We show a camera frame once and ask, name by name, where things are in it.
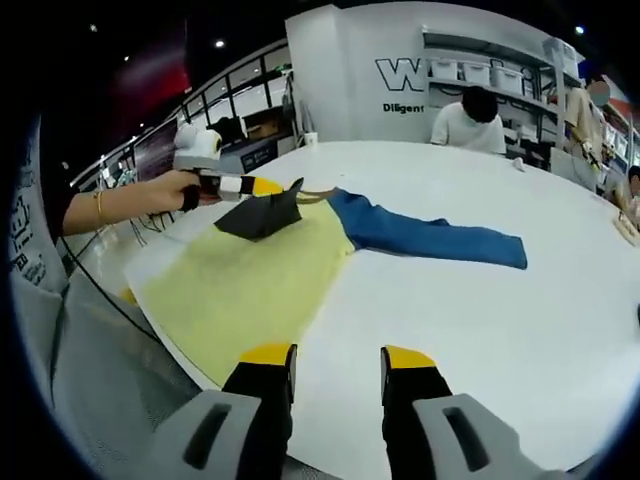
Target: storage box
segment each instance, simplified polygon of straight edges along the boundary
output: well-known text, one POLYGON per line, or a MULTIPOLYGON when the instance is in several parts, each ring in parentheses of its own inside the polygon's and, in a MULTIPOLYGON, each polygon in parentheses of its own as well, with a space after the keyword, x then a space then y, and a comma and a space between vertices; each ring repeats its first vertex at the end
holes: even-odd
POLYGON ((606 124, 606 128, 605 128, 605 135, 604 135, 604 143, 605 145, 611 147, 611 148, 615 148, 616 146, 616 133, 618 131, 613 128, 611 125, 609 125, 608 123, 606 124))
POLYGON ((547 60, 553 63, 553 53, 558 52, 560 55, 560 63, 562 64, 565 73, 568 73, 574 78, 580 78, 578 72, 578 55, 575 48, 568 43, 563 42, 559 38, 549 37, 542 42, 544 53, 547 56, 547 60))
POLYGON ((623 159, 627 159, 627 139, 620 133, 616 132, 616 154, 623 159))
POLYGON ((485 87, 491 86, 491 67, 488 63, 479 62, 463 62, 462 72, 464 73, 464 80, 469 83, 475 83, 483 85, 485 87))
POLYGON ((504 90, 505 92, 523 94, 521 72, 510 70, 508 68, 494 66, 491 68, 491 80, 494 87, 504 90))
POLYGON ((431 59, 431 75, 433 78, 445 78, 447 80, 458 79, 458 61, 448 58, 431 59))

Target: white panel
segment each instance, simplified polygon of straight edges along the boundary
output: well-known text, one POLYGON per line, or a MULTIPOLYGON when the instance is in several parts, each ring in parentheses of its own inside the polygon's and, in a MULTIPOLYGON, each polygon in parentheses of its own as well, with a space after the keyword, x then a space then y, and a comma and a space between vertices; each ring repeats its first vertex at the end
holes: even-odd
POLYGON ((343 17, 343 11, 327 5, 285 22, 299 93, 296 101, 306 104, 322 142, 353 138, 343 17))
POLYGON ((291 53, 289 47, 281 48, 275 52, 271 52, 264 56, 264 63, 267 68, 267 72, 275 70, 285 64, 291 63, 291 53))
POLYGON ((287 82, 285 77, 274 78, 269 81, 269 93, 271 94, 271 104, 274 107, 282 105, 282 95, 284 95, 287 82))
POLYGON ((255 60, 229 74, 231 88, 238 87, 258 76, 260 76, 260 60, 255 60))
POLYGON ((253 87, 245 92, 233 96, 236 114, 246 117, 252 113, 260 112, 267 108, 267 97, 263 86, 253 87))
POLYGON ((227 85, 224 78, 221 78, 216 83, 207 88, 204 92, 204 97, 207 100, 207 104, 213 103, 219 97, 227 93, 227 85))

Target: cable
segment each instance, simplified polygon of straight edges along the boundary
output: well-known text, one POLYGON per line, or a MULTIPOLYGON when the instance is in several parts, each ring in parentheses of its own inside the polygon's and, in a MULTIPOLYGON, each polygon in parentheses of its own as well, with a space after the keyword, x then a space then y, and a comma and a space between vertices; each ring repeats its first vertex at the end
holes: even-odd
POLYGON ((84 267, 84 265, 82 265, 82 263, 80 262, 80 260, 78 259, 78 257, 76 257, 73 252, 71 251, 71 248, 69 247, 69 244, 67 243, 67 241, 64 239, 64 237, 60 237, 60 240, 62 240, 62 243, 64 245, 64 247, 67 249, 67 253, 69 253, 69 256, 71 256, 71 259, 74 261, 74 263, 78 266, 78 268, 80 268, 80 270, 82 270, 82 272, 86 275, 86 277, 89 279, 89 281, 91 283, 93 283, 93 286, 96 287, 96 289, 102 294, 102 296, 105 298, 105 300, 107 302, 109 302, 113 308, 115 308, 118 312, 120 312, 120 314, 126 318, 129 323, 131 323, 131 325, 133 325, 136 329, 138 329, 140 332, 142 332, 144 335, 146 335, 147 337, 149 337, 151 340, 153 340, 154 342, 156 342, 158 345, 162 346, 164 348, 164 346, 162 345, 162 342, 160 340, 158 340, 158 338, 154 335, 152 335, 151 333, 147 332, 144 328, 142 328, 140 325, 138 325, 136 322, 133 321, 133 319, 127 314, 127 312, 125 312, 122 308, 120 308, 120 305, 118 305, 116 302, 114 302, 111 297, 109 297, 109 294, 107 292, 104 291, 104 289, 98 284, 98 282, 96 282, 96 280, 91 276, 91 274, 87 271, 87 269, 84 267))

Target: yellow shirt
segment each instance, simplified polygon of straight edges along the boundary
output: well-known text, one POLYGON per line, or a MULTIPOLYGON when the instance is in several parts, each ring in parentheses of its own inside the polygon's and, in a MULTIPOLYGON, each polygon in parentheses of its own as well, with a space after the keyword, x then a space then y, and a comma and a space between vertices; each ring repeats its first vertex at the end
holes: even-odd
MULTIPOLYGON (((574 88, 569 92, 565 122, 575 127, 583 140, 591 143, 593 156, 602 161, 605 122, 584 88, 574 88)), ((566 150, 574 157, 584 158, 582 146, 573 138, 567 140, 566 150)))

